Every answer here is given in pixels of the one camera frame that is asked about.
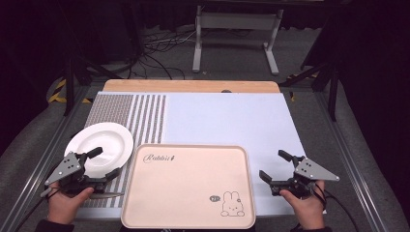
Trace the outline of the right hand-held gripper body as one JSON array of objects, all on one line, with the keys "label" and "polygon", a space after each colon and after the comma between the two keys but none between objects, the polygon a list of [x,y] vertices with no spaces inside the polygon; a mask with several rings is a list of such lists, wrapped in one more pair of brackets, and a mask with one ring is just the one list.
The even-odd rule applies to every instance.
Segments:
[{"label": "right hand-held gripper body", "polygon": [[298,198],[309,197],[314,192],[315,183],[322,181],[339,181],[339,177],[322,167],[312,159],[304,156],[293,156],[293,176],[286,181],[273,181],[270,184],[272,195],[279,195],[283,189],[289,190]]}]

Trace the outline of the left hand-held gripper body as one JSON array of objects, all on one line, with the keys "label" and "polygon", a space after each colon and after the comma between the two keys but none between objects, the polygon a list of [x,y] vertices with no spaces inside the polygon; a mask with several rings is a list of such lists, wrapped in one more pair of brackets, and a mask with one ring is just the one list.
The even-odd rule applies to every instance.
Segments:
[{"label": "left hand-held gripper body", "polygon": [[85,154],[69,152],[47,177],[41,197],[49,195],[52,183],[58,183],[60,190],[68,195],[79,194],[87,188],[93,188],[95,193],[104,193],[107,180],[90,178],[85,174],[85,162],[88,160]]}]

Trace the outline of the white plate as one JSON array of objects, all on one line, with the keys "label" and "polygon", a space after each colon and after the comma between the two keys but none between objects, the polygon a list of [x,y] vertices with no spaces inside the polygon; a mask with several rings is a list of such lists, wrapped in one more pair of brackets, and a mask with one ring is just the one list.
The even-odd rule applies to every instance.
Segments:
[{"label": "white plate", "polygon": [[128,161],[133,149],[132,134],[117,123],[97,123],[76,134],[67,145],[65,155],[83,154],[97,147],[102,147],[102,153],[85,162],[85,174],[91,178],[102,178]]}]

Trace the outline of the person's left hand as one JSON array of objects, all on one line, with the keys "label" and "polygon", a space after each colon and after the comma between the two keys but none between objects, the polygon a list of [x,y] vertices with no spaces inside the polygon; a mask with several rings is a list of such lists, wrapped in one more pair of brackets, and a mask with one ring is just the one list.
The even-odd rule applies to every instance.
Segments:
[{"label": "person's left hand", "polygon": [[77,210],[94,192],[92,188],[86,188],[75,196],[68,196],[60,191],[58,183],[52,183],[50,187],[47,219],[60,224],[71,224]]}]

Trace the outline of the person's right hand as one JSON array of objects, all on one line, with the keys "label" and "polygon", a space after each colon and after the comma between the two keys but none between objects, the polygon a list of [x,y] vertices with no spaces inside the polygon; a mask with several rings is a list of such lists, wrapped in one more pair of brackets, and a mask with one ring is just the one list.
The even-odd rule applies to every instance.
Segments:
[{"label": "person's right hand", "polygon": [[301,229],[309,231],[325,228],[324,206],[317,196],[300,199],[286,189],[279,194],[292,206]]}]

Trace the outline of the dark slim utensil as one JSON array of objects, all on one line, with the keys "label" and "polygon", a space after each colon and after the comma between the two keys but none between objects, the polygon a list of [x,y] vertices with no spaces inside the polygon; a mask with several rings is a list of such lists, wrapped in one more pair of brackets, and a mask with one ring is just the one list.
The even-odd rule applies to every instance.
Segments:
[{"label": "dark slim utensil", "polygon": [[123,192],[105,192],[105,193],[93,193],[90,198],[93,199],[104,199],[104,198],[112,198],[124,195]]}]

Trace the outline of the pale placemat with grey stripes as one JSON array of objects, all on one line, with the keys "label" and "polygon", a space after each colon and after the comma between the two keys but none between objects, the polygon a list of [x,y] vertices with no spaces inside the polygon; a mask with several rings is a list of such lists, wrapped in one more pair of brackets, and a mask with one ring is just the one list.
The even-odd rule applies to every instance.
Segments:
[{"label": "pale placemat with grey stripes", "polygon": [[100,92],[85,128],[104,122],[120,124],[132,134],[132,154],[108,185],[124,195],[87,202],[85,217],[121,220],[136,150],[145,144],[241,147],[248,156],[255,219],[293,212],[259,178],[260,170],[275,180],[291,178],[294,167],[278,151],[293,156],[305,152],[281,93]]}]

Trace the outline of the pink tray with rabbit print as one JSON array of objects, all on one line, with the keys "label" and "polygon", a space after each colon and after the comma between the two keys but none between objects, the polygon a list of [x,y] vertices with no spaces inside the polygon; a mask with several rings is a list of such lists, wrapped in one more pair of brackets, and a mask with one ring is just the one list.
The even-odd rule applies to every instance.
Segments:
[{"label": "pink tray with rabbit print", "polygon": [[252,227],[247,153],[238,146],[140,146],[121,221],[131,229]]}]

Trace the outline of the black tripod stand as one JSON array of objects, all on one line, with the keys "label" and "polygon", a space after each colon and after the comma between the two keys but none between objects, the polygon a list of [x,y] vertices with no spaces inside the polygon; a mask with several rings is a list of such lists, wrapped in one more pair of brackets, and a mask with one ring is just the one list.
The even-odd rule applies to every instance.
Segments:
[{"label": "black tripod stand", "polygon": [[91,67],[97,73],[107,76],[110,79],[120,79],[120,76],[104,68],[101,65],[92,63],[90,60],[86,59],[80,55],[68,55],[65,58],[65,74],[66,79],[66,109],[65,116],[68,116],[75,105],[74,99],[74,79],[77,78],[81,85],[89,85],[91,83],[91,77],[88,67]]},{"label": "black tripod stand", "polygon": [[337,103],[337,86],[338,86],[338,70],[336,63],[321,63],[305,72],[299,74],[291,74],[284,82],[281,82],[279,87],[290,87],[310,76],[317,74],[315,80],[310,87],[314,92],[322,92],[327,85],[329,88],[328,97],[328,113],[331,119],[335,122],[336,119],[336,103]]}]

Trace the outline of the white metal stand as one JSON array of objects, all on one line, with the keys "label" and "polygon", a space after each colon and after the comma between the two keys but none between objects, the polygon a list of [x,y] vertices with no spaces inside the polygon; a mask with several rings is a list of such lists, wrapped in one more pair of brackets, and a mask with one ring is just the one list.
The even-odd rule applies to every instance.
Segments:
[{"label": "white metal stand", "polygon": [[193,53],[192,71],[198,73],[201,67],[202,30],[203,29],[240,29],[270,31],[270,39],[263,44],[263,49],[272,75],[278,75],[278,65],[273,47],[282,20],[283,10],[273,14],[232,14],[208,13],[202,6],[196,8],[195,17],[195,48]]}]

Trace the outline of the aluminium rail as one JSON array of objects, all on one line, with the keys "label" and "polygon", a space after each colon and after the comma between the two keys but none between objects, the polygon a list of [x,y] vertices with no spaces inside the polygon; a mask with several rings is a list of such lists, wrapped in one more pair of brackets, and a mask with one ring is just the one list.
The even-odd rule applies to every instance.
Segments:
[{"label": "aluminium rail", "polygon": [[328,112],[328,105],[325,96],[322,93],[315,93],[314,96],[319,104],[322,114],[326,119],[332,135],[337,142],[340,158],[353,185],[353,189],[358,196],[358,199],[365,212],[367,221],[369,222],[372,231],[388,232],[387,226],[376,208],[367,183],[352,158],[351,152],[348,148],[347,142],[343,137],[342,132],[339,129],[337,122],[332,120]]},{"label": "aluminium rail", "polygon": [[69,113],[63,103],[50,103],[0,157],[0,232],[14,232],[39,201],[48,169],[84,126],[91,105],[83,99],[95,94],[92,87],[77,87]]}]

